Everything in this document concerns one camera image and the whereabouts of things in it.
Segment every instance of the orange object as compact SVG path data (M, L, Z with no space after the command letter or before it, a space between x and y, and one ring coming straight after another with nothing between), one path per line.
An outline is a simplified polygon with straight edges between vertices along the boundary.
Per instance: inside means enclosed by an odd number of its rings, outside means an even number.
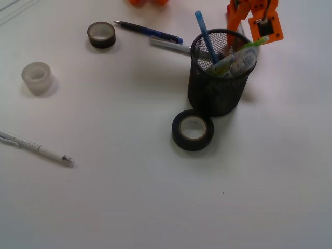
M142 0L129 0L129 2L132 5L138 5L141 3ZM157 0L157 3L160 5L165 5L168 2L168 0Z
M241 20L245 20L251 11L253 17L248 22L254 42L266 35L270 38L267 43L282 40L284 36L276 12L277 6L278 0L231 0L227 6L227 29L236 31ZM227 42L231 46L233 36L227 37Z

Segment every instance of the white marker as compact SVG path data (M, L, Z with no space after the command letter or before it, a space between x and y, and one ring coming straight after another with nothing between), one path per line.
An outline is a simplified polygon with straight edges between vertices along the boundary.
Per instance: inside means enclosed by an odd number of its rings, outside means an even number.
M70 157L62 154L54 153L41 145L28 141L26 139L22 139L18 136L12 135L10 133L4 132L0 130L0 140L5 142L10 142L15 145L22 146L23 148L32 150L38 154L43 155L44 157L50 158L52 160L58 161L70 168L74 166L74 160Z

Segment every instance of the clear tape roll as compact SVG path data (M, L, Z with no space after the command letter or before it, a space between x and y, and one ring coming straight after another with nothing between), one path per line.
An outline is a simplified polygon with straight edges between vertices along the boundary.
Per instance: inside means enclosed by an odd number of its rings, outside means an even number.
M22 79L32 92L45 92L52 85L51 69L44 62L33 62L23 69Z

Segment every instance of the dark tape roll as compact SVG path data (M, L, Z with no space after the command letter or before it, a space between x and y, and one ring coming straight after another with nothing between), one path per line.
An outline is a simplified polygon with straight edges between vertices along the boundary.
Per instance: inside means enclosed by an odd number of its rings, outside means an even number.
M191 139L186 137L181 131L181 124L190 117L195 117L202 120L205 125L205 133L197 138ZM204 117L196 110L185 110L179 113L172 124L172 136L174 142L182 149L185 150L201 150L207 147L212 140L214 134L214 125L210 117Z
M109 48L116 41L115 30L107 22L96 22L88 28L88 36L92 46L95 48Z

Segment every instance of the black mesh pen holder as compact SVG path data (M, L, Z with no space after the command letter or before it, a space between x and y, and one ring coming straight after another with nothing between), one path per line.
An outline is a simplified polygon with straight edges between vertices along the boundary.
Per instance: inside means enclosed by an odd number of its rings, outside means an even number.
M219 59L238 51L250 41L243 35L226 29L209 30L209 37ZM249 74L246 73L232 79L221 78L207 73L212 66L212 60L207 55L208 48L202 35L199 35L191 45L191 69L188 86L188 97L191 105L210 117L220 117L231 112L238 104Z

